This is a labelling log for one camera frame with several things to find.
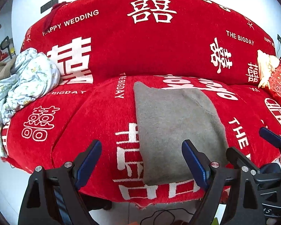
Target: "white tile floor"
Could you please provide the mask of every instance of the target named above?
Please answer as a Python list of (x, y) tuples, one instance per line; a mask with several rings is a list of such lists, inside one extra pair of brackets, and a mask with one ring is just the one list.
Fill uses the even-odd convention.
[[(8, 163), (3, 163), (0, 160), (0, 211), (10, 225), (18, 224), (21, 203), (29, 176), (30, 174), (25, 171), (17, 168), (12, 169)], [(185, 208), (187, 211), (194, 213), (195, 202), (158, 204), (149, 206), (145, 210), (139, 210), (135, 205), (127, 202), (113, 203), (113, 208), (110, 211), (91, 211), (91, 215), (93, 219), (101, 225), (127, 225), (132, 222), (139, 223), (143, 218), (151, 216), (157, 210), (174, 208)], [(189, 221), (191, 218), (191, 215), (183, 210), (172, 211), (172, 213), (175, 215), (176, 220), (181, 219)], [(172, 219), (172, 216), (165, 212), (156, 219), (155, 225), (170, 224)], [(142, 225), (152, 224), (153, 218), (147, 219), (142, 223)]]

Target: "silver screw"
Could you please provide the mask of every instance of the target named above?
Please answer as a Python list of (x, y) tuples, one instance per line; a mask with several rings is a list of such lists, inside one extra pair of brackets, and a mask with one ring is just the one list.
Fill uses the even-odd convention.
[(36, 170), (37, 172), (39, 172), (40, 170), (42, 170), (42, 166), (37, 166), (37, 167), (35, 168), (35, 170)]
[(220, 165), (219, 165), (218, 162), (212, 162), (211, 166), (214, 167), (214, 168), (218, 168)]
[(249, 171), (248, 167), (246, 167), (246, 166), (242, 166), (241, 169), (242, 169), (245, 173)]
[(72, 166), (72, 162), (66, 162), (65, 165), (64, 165), (66, 168), (69, 168)]

